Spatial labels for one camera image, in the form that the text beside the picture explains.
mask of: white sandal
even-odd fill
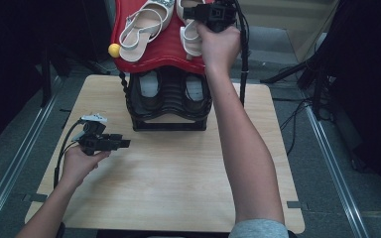
[[[167,28],[175,0],[148,0],[140,10],[126,19],[125,30],[119,36],[120,56],[136,62],[144,54],[148,43]]]
[[[204,0],[177,0],[176,11],[179,18],[184,22],[185,26],[180,29],[180,36],[182,46],[187,53],[187,59],[191,60],[192,57],[200,57],[201,52],[201,38],[196,31],[196,21],[184,19],[184,8],[195,7],[198,4],[205,4]]]

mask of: shoe rack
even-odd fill
[[[126,26],[126,18],[138,11],[147,0],[115,0],[116,18],[111,36],[111,44],[119,44],[119,36]],[[176,9],[169,26],[151,42],[143,56],[137,62],[129,62],[122,58],[114,58],[119,69],[126,106],[135,131],[203,131],[206,129],[206,119],[212,105],[212,99],[204,76],[204,64],[201,57],[187,59],[180,39],[180,27],[183,22],[176,14]],[[157,98],[163,104],[155,109],[148,109],[140,98],[139,80],[143,72],[157,70],[160,73],[160,88]],[[129,72],[129,82],[125,73]],[[192,73],[199,75],[202,88],[205,88],[204,99],[197,110],[186,107],[187,104],[197,104],[186,97],[186,82],[184,75]],[[191,121],[191,123],[148,123],[164,114],[175,114]]]

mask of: shoe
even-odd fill
[[[164,98],[160,93],[161,84],[160,72],[157,69],[138,74],[136,88],[144,109],[155,111],[163,106]]]
[[[201,74],[186,72],[183,81],[183,106],[190,113],[198,113],[205,108],[208,97],[208,84]]]
[[[119,36],[120,56],[138,61],[148,43],[154,41],[172,20],[175,0],[148,0],[140,10],[130,15],[125,30]]]
[[[195,7],[198,4],[205,4],[204,0],[177,0],[176,11],[179,18],[184,22],[185,26],[180,28],[180,36],[182,46],[187,53],[187,59],[191,60],[193,57],[200,57],[201,52],[201,39],[196,31],[196,21],[184,19],[184,8]]]

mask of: gray carpet floor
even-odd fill
[[[296,63],[284,31],[255,30],[251,34],[252,55],[248,83],[259,83],[259,79],[273,76],[282,68]],[[103,66],[114,68],[110,60],[104,62]],[[233,80],[238,81],[239,70],[240,62],[237,61],[231,73],[235,78]],[[63,79],[64,84],[53,111],[0,212],[0,237],[14,237],[24,225],[24,217],[30,203],[23,201],[23,197],[25,194],[36,192],[47,168],[68,117],[68,112],[61,109],[69,110],[73,107],[85,78],[90,74],[89,70],[75,64],[69,77]],[[273,98],[302,99],[302,94],[296,86],[297,76],[294,74],[269,85]],[[41,97],[41,92],[38,92],[0,137],[0,180],[40,110]],[[298,103],[274,100],[280,124],[291,116]],[[373,173],[362,174],[355,171],[335,125],[327,121],[321,121],[320,124],[326,132],[370,237],[381,237],[381,178]],[[294,136],[292,123],[282,131],[282,135],[286,149],[289,150]],[[305,232],[298,237],[354,237],[306,111],[297,115],[295,138],[289,162],[299,200],[303,204],[306,223]],[[68,229],[64,237],[95,236],[95,230]]]

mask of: yellow ball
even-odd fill
[[[113,57],[113,58],[119,58],[120,57],[120,45],[118,44],[111,44],[109,46],[109,54]]]

